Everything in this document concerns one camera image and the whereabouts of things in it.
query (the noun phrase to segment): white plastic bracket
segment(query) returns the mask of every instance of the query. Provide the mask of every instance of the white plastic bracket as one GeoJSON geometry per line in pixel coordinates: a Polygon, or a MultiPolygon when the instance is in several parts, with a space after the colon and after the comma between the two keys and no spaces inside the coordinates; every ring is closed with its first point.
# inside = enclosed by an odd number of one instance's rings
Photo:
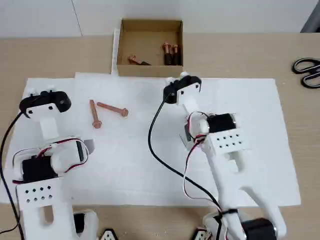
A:
{"type": "Polygon", "coordinates": [[[60,114],[54,103],[29,107],[26,114],[34,121],[40,123],[43,138],[45,140],[59,137],[56,117],[60,114]]]}

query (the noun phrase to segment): copper screw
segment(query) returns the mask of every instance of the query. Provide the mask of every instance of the copper screw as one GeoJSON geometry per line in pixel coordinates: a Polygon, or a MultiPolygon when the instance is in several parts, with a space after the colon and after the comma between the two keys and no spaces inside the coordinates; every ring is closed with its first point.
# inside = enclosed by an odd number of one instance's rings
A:
{"type": "Polygon", "coordinates": [[[173,51],[175,54],[178,53],[178,45],[177,44],[173,46],[173,51]]]}
{"type": "Polygon", "coordinates": [[[124,109],[120,109],[120,108],[117,108],[115,106],[111,106],[111,105],[107,105],[107,104],[104,104],[102,102],[97,102],[96,103],[99,107],[102,107],[102,108],[105,108],[105,109],[108,109],[110,111],[113,111],[113,112],[116,112],[118,114],[120,114],[122,117],[126,117],[128,116],[129,114],[129,111],[128,109],[124,108],[124,109]]]}
{"type": "Polygon", "coordinates": [[[137,60],[136,55],[130,55],[130,56],[128,57],[128,60],[129,60],[129,62],[133,62],[133,63],[138,64],[138,65],[141,64],[141,61],[138,61],[138,60],[137,60]]]}
{"type": "Polygon", "coordinates": [[[97,114],[97,110],[96,110],[96,106],[95,106],[95,101],[90,100],[90,108],[91,108],[91,112],[92,112],[92,116],[93,116],[92,125],[95,129],[99,129],[99,128],[101,128],[102,122],[98,118],[98,114],[97,114]]]}
{"type": "Polygon", "coordinates": [[[166,53],[166,54],[169,54],[170,53],[170,44],[169,43],[167,43],[167,42],[165,42],[164,44],[163,44],[163,47],[164,47],[164,52],[166,53]]]}

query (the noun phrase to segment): black cable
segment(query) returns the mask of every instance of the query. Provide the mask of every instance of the black cable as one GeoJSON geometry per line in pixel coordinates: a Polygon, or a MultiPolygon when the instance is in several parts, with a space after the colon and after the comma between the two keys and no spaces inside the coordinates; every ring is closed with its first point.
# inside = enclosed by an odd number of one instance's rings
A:
{"type": "Polygon", "coordinates": [[[1,234],[11,232],[11,231],[15,230],[18,227],[19,232],[20,232],[20,236],[21,236],[21,240],[25,240],[24,232],[23,232],[23,229],[22,229],[21,224],[20,224],[20,214],[18,215],[14,200],[12,199],[12,195],[10,193],[8,184],[7,184],[6,180],[5,180],[3,166],[2,166],[2,157],[3,157],[3,153],[4,153],[6,140],[8,138],[8,135],[9,135],[11,129],[13,128],[13,126],[15,125],[15,123],[21,117],[22,114],[23,114],[22,112],[19,112],[19,114],[14,118],[14,120],[12,121],[12,123],[10,124],[10,126],[8,127],[8,129],[6,130],[6,132],[5,132],[4,136],[3,136],[3,139],[2,139],[2,142],[1,142],[1,147],[0,147],[0,177],[1,177],[2,181],[3,181],[3,185],[4,185],[4,188],[5,188],[5,191],[6,191],[7,195],[8,195],[8,198],[10,200],[12,211],[13,211],[16,223],[17,223],[16,224],[17,226],[15,226],[15,227],[13,227],[12,229],[9,229],[9,230],[2,231],[1,234]]]}
{"type": "MultiPolygon", "coordinates": [[[[156,120],[157,120],[157,117],[158,117],[158,115],[159,115],[159,113],[160,113],[162,107],[164,106],[164,104],[165,104],[165,102],[166,102],[166,100],[167,100],[168,97],[169,97],[169,95],[167,95],[167,96],[163,99],[161,105],[159,106],[159,108],[158,108],[158,110],[157,110],[157,112],[156,112],[156,114],[155,114],[155,116],[154,116],[154,118],[153,118],[153,120],[152,120],[152,122],[151,122],[151,125],[150,125],[150,128],[149,128],[149,133],[148,133],[148,146],[149,146],[149,150],[150,150],[151,154],[153,155],[153,157],[154,157],[156,160],[158,160],[158,162],[160,162],[162,165],[164,165],[164,166],[165,166],[167,169],[169,169],[170,171],[174,172],[175,174],[177,174],[177,175],[179,175],[180,177],[183,178],[184,175],[183,175],[181,172],[177,171],[176,169],[174,169],[173,167],[171,167],[170,165],[168,165],[167,163],[165,163],[163,160],[161,160],[161,159],[156,155],[156,153],[154,152],[154,150],[153,150],[153,148],[152,148],[152,145],[151,145],[151,133],[152,133],[152,129],[153,129],[154,124],[155,124],[155,122],[156,122],[156,120]]],[[[220,205],[219,205],[218,201],[215,199],[215,197],[214,197],[207,189],[205,189],[204,187],[202,187],[202,186],[199,185],[198,183],[194,182],[194,181],[193,181],[192,179],[190,179],[189,177],[185,177],[185,179],[186,179],[189,183],[191,183],[192,185],[194,185],[195,187],[197,187],[198,189],[200,189],[201,191],[203,191],[205,194],[207,194],[207,195],[209,196],[209,198],[213,201],[213,203],[214,203],[217,207],[220,208],[220,205]]]]}

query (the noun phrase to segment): white wall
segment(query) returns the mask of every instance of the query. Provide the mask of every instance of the white wall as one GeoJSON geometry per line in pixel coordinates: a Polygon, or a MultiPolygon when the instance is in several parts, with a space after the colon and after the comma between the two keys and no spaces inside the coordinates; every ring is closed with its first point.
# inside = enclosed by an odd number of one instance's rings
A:
{"type": "MultiPolygon", "coordinates": [[[[72,0],[0,0],[0,37],[80,36],[72,0]]],[[[121,18],[183,19],[190,33],[300,32],[318,0],[73,0],[84,35],[121,18]]]]}

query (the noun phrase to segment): wire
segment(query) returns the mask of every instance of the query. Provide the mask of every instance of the wire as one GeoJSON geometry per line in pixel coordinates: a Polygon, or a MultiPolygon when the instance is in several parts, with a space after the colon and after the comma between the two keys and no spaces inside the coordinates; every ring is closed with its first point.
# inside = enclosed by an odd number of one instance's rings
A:
{"type": "MultiPolygon", "coordinates": [[[[15,187],[15,196],[16,196],[16,199],[18,199],[17,187],[15,187]]],[[[13,230],[15,230],[18,227],[19,223],[20,223],[20,219],[21,219],[21,212],[19,211],[19,221],[16,223],[16,225],[11,229],[0,231],[0,235],[1,234],[5,234],[5,233],[9,233],[9,232],[12,232],[13,230]]]]}
{"type": "Polygon", "coordinates": [[[185,160],[185,168],[184,168],[184,173],[183,173],[183,180],[182,180],[182,189],[183,189],[183,192],[184,194],[190,198],[190,199],[193,199],[193,200],[208,200],[210,201],[211,203],[215,204],[210,198],[205,198],[205,197],[192,197],[190,196],[188,193],[187,193],[187,189],[186,189],[186,176],[187,176],[187,171],[188,171],[188,166],[189,166],[189,159],[190,159],[190,156],[191,156],[191,153],[196,149],[196,147],[198,145],[200,145],[201,143],[204,142],[204,139],[201,139],[199,140],[198,142],[196,142],[193,147],[191,148],[191,150],[189,151],[187,157],[186,157],[186,160],[185,160]]]}
{"type": "Polygon", "coordinates": [[[9,201],[10,201],[10,204],[11,204],[11,207],[12,207],[12,211],[13,211],[13,214],[14,214],[14,217],[15,217],[15,220],[16,220],[16,224],[17,224],[16,227],[13,227],[12,229],[9,229],[9,230],[2,231],[1,233],[11,232],[11,231],[13,231],[14,229],[16,229],[18,227],[19,232],[20,232],[20,236],[21,236],[21,240],[25,240],[24,232],[23,232],[23,229],[22,229],[21,224],[20,224],[20,214],[18,215],[14,200],[12,198],[12,195],[10,193],[8,184],[7,184],[5,176],[4,176],[4,171],[3,171],[3,166],[2,166],[2,157],[3,157],[3,153],[4,153],[6,140],[8,138],[8,135],[9,135],[11,129],[13,128],[13,126],[15,125],[15,123],[21,117],[22,114],[23,114],[22,112],[19,112],[18,115],[11,122],[11,124],[9,125],[8,129],[6,130],[6,132],[5,132],[4,136],[3,136],[3,139],[2,139],[2,142],[1,142],[1,147],[0,147],[0,177],[1,177],[2,181],[3,181],[3,185],[4,185],[4,188],[5,188],[5,191],[6,191],[7,195],[8,195],[8,198],[9,198],[9,201]]]}
{"type": "Polygon", "coordinates": [[[77,139],[77,138],[74,138],[74,139],[72,139],[71,141],[79,142],[79,143],[81,143],[81,144],[84,146],[84,149],[85,149],[85,152],[86,152],[86,159],[85,159],[83,162],[81,162],[81,163],[72,165],[72,166],[69,167],[64,173],[67,173],[67,172],[69,172],[71,169],[74,169],[74,168],[76,168],[76,167],[79,167],[79,166],[85,164],[85,163],[88,161],[89,155],[90,155],[88,147],[86,146],[86,144],[85,144],[82,140],[77,139]]]}
{"type": "MultiPolygon", "coordinates": [[[[161,159],[156,155],[156,153],[154,152],[154,150],[153,150],[153,148],[152,148],[152,145],[151,145],[151,133],[152,133],[153,127],[154,127],[155,122],[156,122],[156,120],[157,120],[157,117],[158,117],[158,115],[159,115],[159,113],[160,113],[162,107],[164,106],[164,104],[165,104],[165,102],[166,102],[166,100],[167,100],[168,97],[169,97],[169,95],[167,95],[167,96],[163,99],[162,103],[160,104],[160,106],[159,106],[159,108],[158,108],[156,114],[154,115],[153,120],[152,120],[152,122],[151,122],[151,124],[150,124],[149,132],[148,132],[148,146],[149,146],[149,150],[150,150],[151,154],[153,155],[153,157],[154,157],[159,163],[161,163],[161,164],[164,165],[167,169],[169,169],[170,171],[174,172],[175,174],[177,174],[177,175],[179,175],[180,177],[183,178],[184,175],[183,175],[181,172],[177,171],[176,169],[174,169],[173,167],[171,167],[169,164],[165,163],[163,160],[161,160],[161,159]]],[[[209,196],[209,198],[212,200],[212,202],[213,202],[216,206],[219,206],[219,207],[220,207],[220,205],[219,205],[219,203],[217,202],[217,200],[215,199],[215,197],[214,197],[207,189],[205,189],[204,187],[202,187],[201,185],[199,185],[198,183],[196,183],[195,181],[193,181],[192,179],[190,179],[190,178],[188,178],[188,177],[185,177],[185,179],[186,179],[189,183],[191,183],[192,185],[194,185],[195,187],[197,187],[198,189],[200,189],[201,191],[203,191],[205,194],[207,194],[207,195],[209,196]]]]}
{"type": "Polygon", "coordinates": [[[193,111],[193,112],[190,113],[190,115],[188,116],[188,119],[187,119],[187,129],[188,129],[188,133],[190,134],[190,136],[191,136],[191,138],[193,139],[193,141],[195,141],[195,139],[197,139],[197,137],[199,136],[199,135],[197,135],[197,136],[192,136],[191,133],[190,133],[190,126],[191,126],[190,123],[191,123],[191,121],[192,121],[192,115],[195,114],[195,113],[199,113],[199,114],[205,115],[206,118],[209,117],[208,114],[206,114],[206,113],[204,113],[204,112],[202,112],[202,111],[193,111]]]}

